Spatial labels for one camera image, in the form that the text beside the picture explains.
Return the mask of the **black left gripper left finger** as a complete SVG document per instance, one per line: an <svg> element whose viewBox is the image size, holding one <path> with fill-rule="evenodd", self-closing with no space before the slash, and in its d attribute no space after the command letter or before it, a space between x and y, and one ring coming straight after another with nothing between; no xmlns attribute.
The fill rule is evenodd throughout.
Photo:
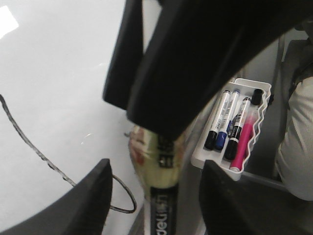
<svg viewBox="0 0 313 235"><path fill-rule="evenodd" d="M4 235L100 235L112 199L112 168L101 159L92 171L63 197Z"/></svg>

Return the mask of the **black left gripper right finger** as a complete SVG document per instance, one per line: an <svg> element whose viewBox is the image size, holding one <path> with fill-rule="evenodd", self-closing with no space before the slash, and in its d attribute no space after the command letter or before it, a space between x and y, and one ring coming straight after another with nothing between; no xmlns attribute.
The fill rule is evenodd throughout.
<svg viewBox="0 0 313 235"><path fill-rule="evenodd" d="M210 235L311 235L313 204L281 185L233 181L214 161L201 174L199 202Z"/></svg>

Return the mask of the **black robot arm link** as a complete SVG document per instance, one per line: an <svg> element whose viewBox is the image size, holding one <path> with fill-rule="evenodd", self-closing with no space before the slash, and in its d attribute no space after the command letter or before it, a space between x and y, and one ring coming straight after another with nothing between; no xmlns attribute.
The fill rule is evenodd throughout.
<svg viewBox="0 0 313 235"><path fill-rule="evenodd" d="M142 1L128 0L103 100L131 122L176 140L258 53L313 14L310 0L159 0L143 49Z"/></svg>

